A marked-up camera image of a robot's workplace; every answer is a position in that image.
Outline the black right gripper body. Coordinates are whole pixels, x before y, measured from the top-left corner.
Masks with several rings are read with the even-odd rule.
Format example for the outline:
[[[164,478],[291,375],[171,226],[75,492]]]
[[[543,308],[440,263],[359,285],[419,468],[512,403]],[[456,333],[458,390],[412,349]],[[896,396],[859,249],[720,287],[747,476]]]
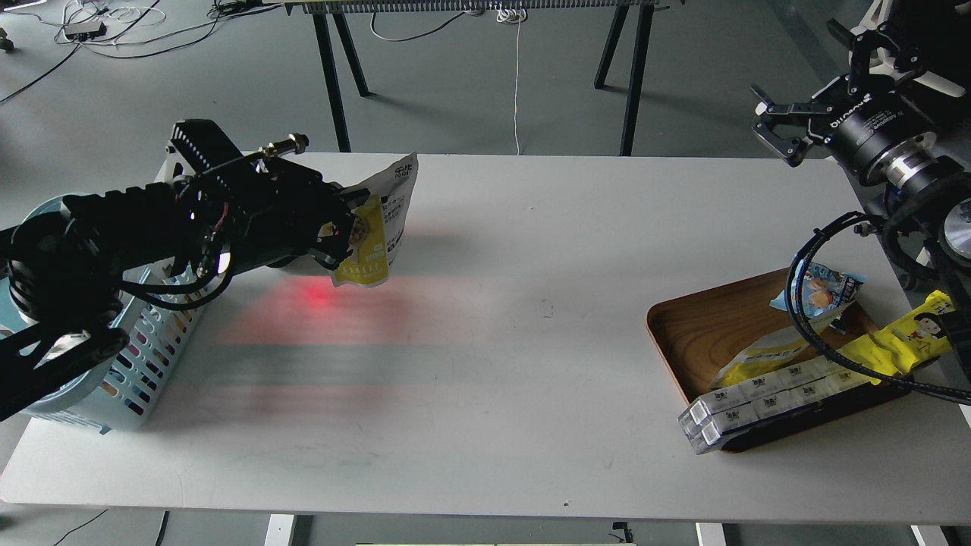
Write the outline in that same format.
[[[850,95],[847,77],[835,77],[812,94],[823,115],[812,120],[812,138],[829,151],[850,179],[871,187],[887,182],[888,151],[908,142],[929,148],[936,135],[932,121],[899,93],[888,75],[867,77]]]

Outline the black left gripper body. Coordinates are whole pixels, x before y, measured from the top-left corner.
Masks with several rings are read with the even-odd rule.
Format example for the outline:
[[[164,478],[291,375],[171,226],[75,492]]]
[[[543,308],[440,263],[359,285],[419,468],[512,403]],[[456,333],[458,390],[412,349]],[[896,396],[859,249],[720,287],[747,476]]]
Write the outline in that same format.
[[[322,222],[328,191],[322,173],[291,160],[254,158],[221,165],[221,190],[229,212],[222,222],[225,251],[221,269],[240,274],[259,267],[280,268],[306,256]]]

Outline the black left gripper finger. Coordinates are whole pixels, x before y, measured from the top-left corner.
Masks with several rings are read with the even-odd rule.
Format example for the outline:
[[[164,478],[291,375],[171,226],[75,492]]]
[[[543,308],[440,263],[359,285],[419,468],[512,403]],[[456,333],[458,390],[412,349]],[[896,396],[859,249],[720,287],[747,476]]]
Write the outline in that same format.
[[[357,215],[342,215],[337,220],[325,222],[313,236],[306,253],[324,269],[337,270],[353,252],[355,225],[359,223]]]
[[[336,183],[327,184],[328,191],[322,204],[322,222],[353,222],[354,211],[363,206],[372,193],[365,186],[340,187]]]

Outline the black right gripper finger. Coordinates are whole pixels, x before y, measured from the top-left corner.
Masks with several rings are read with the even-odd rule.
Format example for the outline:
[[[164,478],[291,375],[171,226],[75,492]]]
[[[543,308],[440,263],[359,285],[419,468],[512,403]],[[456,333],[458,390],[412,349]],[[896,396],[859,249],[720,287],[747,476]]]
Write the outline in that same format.
[[[875,29],[850,30],[838,20],[828,20],[828,32],[850,52],[849,84],[865,83],[870,76],[872,55],[886,51],[891,58],[891,72],[905,82],[922,76],[922,52],[905,33],[891,24],[881,22]]]
[[[753,134],[788,166],[801,166],[816,143],[808,134],[810,121],[828,117],[831,105],[819,101],[780,104],[756,84],[750,90],[757,97]]]

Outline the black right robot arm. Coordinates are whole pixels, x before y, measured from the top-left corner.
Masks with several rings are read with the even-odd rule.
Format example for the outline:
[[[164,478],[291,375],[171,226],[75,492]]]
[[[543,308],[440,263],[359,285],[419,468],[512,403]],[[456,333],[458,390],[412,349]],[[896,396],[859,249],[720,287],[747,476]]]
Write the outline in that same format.
[[[920,51],[889,22],[850,30],[835,20],[830,33],[850,51],[850,69],[807,102],[774,103],[759,87],[753,131],[787,165],[803,162],[812,146],[829,151],[847,176],[884,184],[888,204],[878,208],[881,244],[888,258],[913,277],[940,282],[956,310],[944,331],[962,369],[969,369],[969,173],[947,156],[935,156],[935,129],[904,93],[903,84],[925,73]]]

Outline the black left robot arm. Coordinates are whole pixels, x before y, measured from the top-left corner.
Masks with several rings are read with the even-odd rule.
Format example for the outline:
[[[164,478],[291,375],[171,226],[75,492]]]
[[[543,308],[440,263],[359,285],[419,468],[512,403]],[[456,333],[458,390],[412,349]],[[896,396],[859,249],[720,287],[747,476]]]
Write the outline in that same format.
[[[311,255],[333,271],[351,254],[354,210],[370,196],[284,159],[308,138],[243,153],[211,120],[174,125],[190,172],[169,182],[64,196],[60,212],[2,231],[2,277],[32,324],[2,340],[2,418],[117,356],[119,293],[181,311],[207,304],[233,277]]]

